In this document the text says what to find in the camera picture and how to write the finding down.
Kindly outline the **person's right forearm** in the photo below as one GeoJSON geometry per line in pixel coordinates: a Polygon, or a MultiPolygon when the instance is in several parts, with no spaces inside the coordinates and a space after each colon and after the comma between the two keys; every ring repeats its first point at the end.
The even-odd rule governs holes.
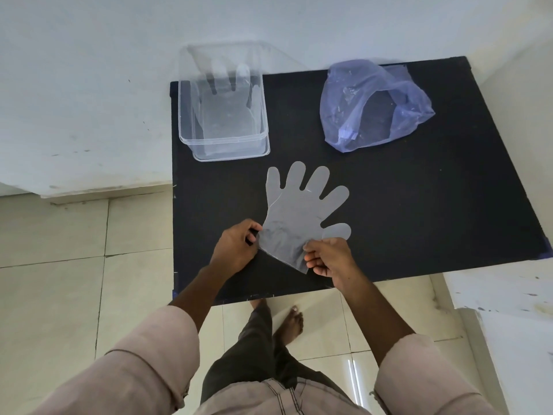
{"type": "Polygon", "coordinates": [[[378,366],[382,365],[385,356],[399,340],[415,333],[363,273],[354,272],[346,276],[340,291],[378,366]]]}

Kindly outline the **person's left hand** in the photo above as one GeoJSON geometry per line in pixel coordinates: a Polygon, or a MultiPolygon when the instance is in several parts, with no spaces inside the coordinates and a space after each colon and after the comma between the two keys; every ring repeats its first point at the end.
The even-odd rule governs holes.
{"type": "Polygon", "coordinates": [[[210,264],[223,265],[232,276],[240,272],[258,252],[256,233],[242,232],[240,223],[225,229],[215,245],[210,264]]]}

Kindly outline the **person's left forearm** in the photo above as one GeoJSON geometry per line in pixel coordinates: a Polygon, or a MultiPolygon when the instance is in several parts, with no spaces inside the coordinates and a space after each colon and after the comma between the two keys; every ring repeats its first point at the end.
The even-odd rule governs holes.
{"type": "Polygon", "coordinates": [[[194,280],[176,296],[169,306],[183,310],[193,320],[197,332],[200,332],[215,298],[232,276],[223,265],[211,263],[202,268],[194,280]]]}

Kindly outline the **pale pink shirt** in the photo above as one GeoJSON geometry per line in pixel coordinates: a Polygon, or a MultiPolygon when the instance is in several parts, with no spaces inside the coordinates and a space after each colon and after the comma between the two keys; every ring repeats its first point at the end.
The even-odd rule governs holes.
{"type": "MultiPolygon", "coordinates": [[[[29,415],[172,415],[183,407],[199,363],[195,323],[167,305],[29,415]]],[[[374,391],[391,415],[499,415],[425,335],[408,335],[388,351],[374,391]]],[[[276,380],[232,384],[195,415],[371,413],[328,386],[300,377],[294,388],[276,380]]]]}

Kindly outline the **person's right hand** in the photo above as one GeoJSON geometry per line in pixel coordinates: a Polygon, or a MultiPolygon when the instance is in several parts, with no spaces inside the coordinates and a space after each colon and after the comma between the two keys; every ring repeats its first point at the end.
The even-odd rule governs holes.
{"type": "Polygon", "coordinates": [[[369,284],[343,238],[342,244],[336,249],[322,253],[305,253],[304,259],[315,274],[331,278],[334,287],[345,297],[364,291],[369,284]]]}

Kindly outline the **clear plastic disposable glove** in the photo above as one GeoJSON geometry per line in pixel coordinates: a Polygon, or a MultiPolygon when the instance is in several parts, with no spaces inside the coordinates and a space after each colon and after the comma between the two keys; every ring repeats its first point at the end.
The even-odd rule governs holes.
{"type": "Polygon", "coordinates": [[[285,187],[280,187],[280,173],[276,167],[268,168],[266,176],[267,216],[258,234],[259,248],[280,262],[306,274],[304,245],[311,240],[341,237],[349,239],[351,227],[336,223],[327,228],[322,223],[349,197],[347,187],[334,188],[326,197],[322,192],[329,179],[329,168],[318,167],[306,187],[300,188],[306,166],[294,162],[287,174],[285,187]]]}

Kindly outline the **person's bare foot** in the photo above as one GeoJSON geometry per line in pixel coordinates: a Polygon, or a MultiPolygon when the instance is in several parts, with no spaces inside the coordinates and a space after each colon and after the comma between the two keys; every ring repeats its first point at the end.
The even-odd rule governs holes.
{"type": "Polygon", "coordinates": [[[288,346],[304,329],[304,316],[299,308],[294,305],[281,323],[280,327],[273,334],[274,342],[279,346],[288,346]]]}

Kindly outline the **dark grey trousers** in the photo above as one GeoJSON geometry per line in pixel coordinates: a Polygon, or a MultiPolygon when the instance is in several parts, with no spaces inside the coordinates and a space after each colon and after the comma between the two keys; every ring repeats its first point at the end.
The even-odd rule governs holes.
{"type": "Polygon", "coordinates": [[[294,388],[298,378],[329,387],[348,401],[351,399],[325,374],[297,361],[273,340],[273,319],[265,299],[252,301],[253,311],[238,341],[216,360],[202,384],[200,402],[239,382],[262,382],[275,379],[287,388],[294,388]]]}

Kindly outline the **clear disposable gloves in container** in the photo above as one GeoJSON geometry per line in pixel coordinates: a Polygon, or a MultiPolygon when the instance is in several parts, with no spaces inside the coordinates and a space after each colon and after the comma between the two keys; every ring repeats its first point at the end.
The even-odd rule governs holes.
{"type": "Polygon", "coordinates": [[[254,139],[264,132],[260,75],[247,63],[227,70],[221,60],[212,73],[190,83],[192,109],[204,139],[254,139]]]}

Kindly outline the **blue translucent plastic bag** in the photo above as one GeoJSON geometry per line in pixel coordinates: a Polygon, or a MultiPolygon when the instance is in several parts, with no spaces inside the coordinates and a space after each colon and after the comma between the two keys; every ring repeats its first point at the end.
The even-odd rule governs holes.
{"type": "Polygon", "coordinates": [[[435,115],[407,65],[366,59],[333,64],[320,101],[325,142],[341,153],[390,143],[435,115]]]}

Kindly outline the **clear plastic container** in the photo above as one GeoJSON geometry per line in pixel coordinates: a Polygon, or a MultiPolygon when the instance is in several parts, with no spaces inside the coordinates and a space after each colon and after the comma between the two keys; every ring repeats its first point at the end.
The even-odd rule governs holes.
{"type": "Polygon", "coordinates": [[[185,46],[178,71],[179,139],[197,161],[270,153],[260,42],[185,46]]]}

